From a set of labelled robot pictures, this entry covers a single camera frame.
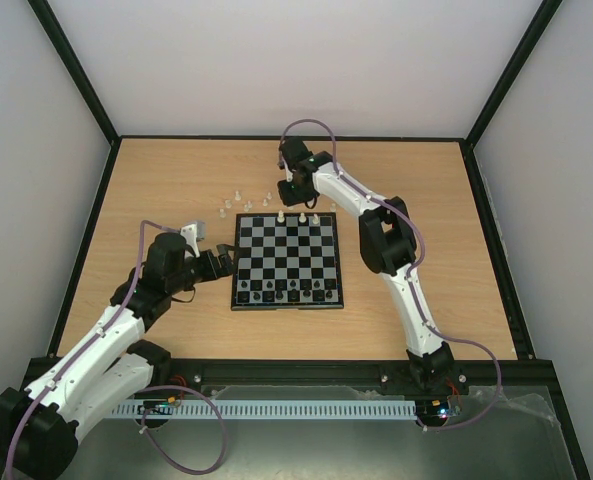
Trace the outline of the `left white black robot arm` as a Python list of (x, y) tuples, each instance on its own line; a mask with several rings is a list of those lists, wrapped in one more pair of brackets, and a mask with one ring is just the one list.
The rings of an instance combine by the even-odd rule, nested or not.
[(184, 391), (172, 384), (171, 354), (145, 340), (178, 294), (234, 272), (231, 246), (199, 250), (193, 226), (162, 228), (141, 244), (135, 267), (94, 326), (57, 363), (22, 389), (0, 394), (4, 476), (56, 479), (88, 433), (135, 394)]

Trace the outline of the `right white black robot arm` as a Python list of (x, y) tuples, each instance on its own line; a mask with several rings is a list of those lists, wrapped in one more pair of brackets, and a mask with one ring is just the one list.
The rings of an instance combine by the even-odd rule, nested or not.
[(423, 391), (436, 390), (446, 381), (454, 357), (420, 286), (417, 268), (424, 248), (417, 244), (417, 229), (404, 201), (369, 190), (335, 162), (332, 154), (314, 154), (297, 137), (281, 141), (279, 162), (286, 172), (286, 178), (278, 182), (284, 205), (309, 204), (323, 195), (357, 218), (361, 258), (371, 272), (381, 276), (400, 315), (412, 381)]

